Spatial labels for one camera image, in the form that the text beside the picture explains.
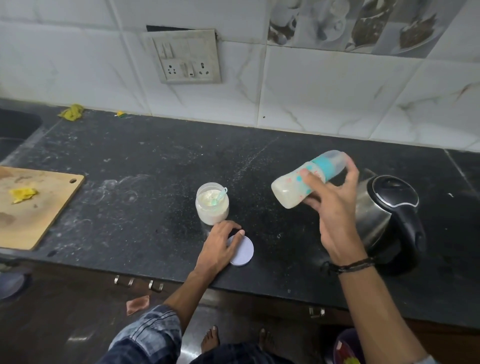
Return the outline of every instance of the jar lid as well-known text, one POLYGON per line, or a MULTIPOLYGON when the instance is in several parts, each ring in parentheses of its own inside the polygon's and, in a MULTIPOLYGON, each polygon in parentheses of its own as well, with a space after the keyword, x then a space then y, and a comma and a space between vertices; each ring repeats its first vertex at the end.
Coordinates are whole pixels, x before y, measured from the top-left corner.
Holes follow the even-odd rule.
MULTIPOLYGON (((232 244, 233 236, 230 236, 227 240, 227 246, 232 244)), ((237 248, 237 252, 233 256, 232 260, 230 260, 230 264, 233 266, 244 266, 250 259, 253 257, 253 243, 252 241, 247 238, 246 236, 243 237, 242 241, 240 242, 239 247, 237 248)))

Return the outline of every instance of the formula container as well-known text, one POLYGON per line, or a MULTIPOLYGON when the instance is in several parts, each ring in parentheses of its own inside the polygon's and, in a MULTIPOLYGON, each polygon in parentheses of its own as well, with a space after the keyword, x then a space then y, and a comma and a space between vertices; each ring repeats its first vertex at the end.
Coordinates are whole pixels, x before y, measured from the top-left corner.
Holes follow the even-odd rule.
POLYGON ((312 192, 310 187, 303 183, 301 179, 301 169, 308 169, 325 183, 339 174, 345 168, 345 163, 344 153, 338 150, 330 150, 302 164, 293 172, 278 177, 272 183, 272 191, 283 207, 295 207, 312 192))
POLYGON ((215 225, 228 216, 228 196, 225 194, 217 201, 217 197, 225 188, 215 182, 202 185, 197 191, 195 205, 198 217, 207 225, 215 225))

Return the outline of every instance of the granite countertop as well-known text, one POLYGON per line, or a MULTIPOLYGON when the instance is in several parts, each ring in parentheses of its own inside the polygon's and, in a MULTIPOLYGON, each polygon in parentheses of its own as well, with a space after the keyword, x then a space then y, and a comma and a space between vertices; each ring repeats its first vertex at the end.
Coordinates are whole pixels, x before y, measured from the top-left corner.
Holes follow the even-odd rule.
POLYGON ((2 164, 83 174, 86 181, 33 251, 4 257, 124 275, 183 281, 206 236, 195 194, 228 187, 229 219, 255 254, 228 266, 214 288, 346 308, 336 277, 320 272, 327 253, 318 215, 284 209, 271 182, 324 151, 347 152, 359 169, 391 174, 419 193, 428 252, 418 268, 386 283, 403 316, 480 328, 480 155, 329 136, 0 102, 40 115, 44 125, 2 164))

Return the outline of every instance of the backsplash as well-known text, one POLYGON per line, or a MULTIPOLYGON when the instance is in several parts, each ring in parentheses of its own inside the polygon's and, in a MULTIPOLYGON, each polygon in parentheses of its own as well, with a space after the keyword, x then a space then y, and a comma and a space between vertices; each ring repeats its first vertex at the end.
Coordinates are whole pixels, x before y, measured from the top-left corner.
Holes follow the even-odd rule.
POLYGON ((0 0, 0 97, 480 152, 478 0, 0 0), (146 25, 214 28, 160 83, 146 25))

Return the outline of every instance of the hand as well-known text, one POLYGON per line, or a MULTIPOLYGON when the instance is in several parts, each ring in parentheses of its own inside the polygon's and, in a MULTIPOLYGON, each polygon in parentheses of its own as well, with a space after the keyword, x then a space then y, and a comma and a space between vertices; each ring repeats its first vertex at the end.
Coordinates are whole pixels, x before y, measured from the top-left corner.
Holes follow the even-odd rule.
POLYGON ((306 169, 300 171, 303 181, 313 190, 303 201, 320 215, 322 244, 332 261, 342 266, 367 257, 355 227, 359 170, 352 158, 345 156, 347 176, 341 186, 325 184, 306 169))
POLYGON ((241 229, 241 226, 229 220, 219 222, 213 226, 198 256, 195 271, 201 274, 213 275, 211 277, 213 279, 227 266, 245 235, 245 230, 240 230, 233 237, 232 244, 227 247, 228 235, 233 228, 241 229))

